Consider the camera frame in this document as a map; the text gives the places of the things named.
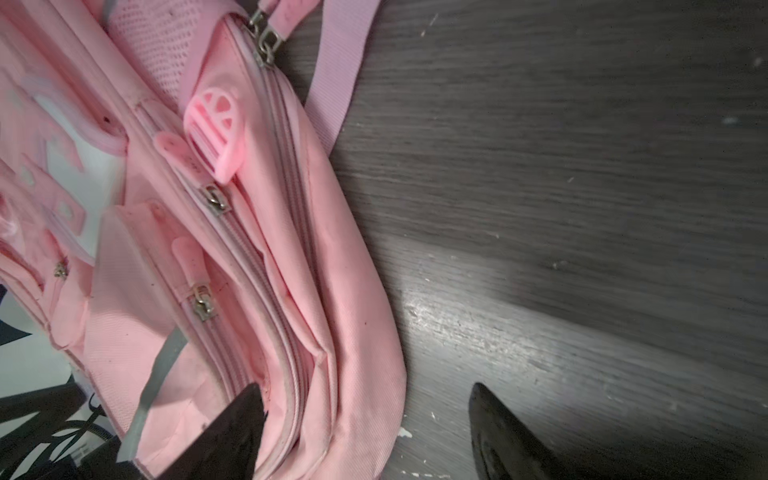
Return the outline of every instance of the backpack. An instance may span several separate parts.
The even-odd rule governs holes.
[[[406,374],[328,161],[376,1],[0,2],[0,279],[156,477],[248,385],[254,478],[378,478]]]

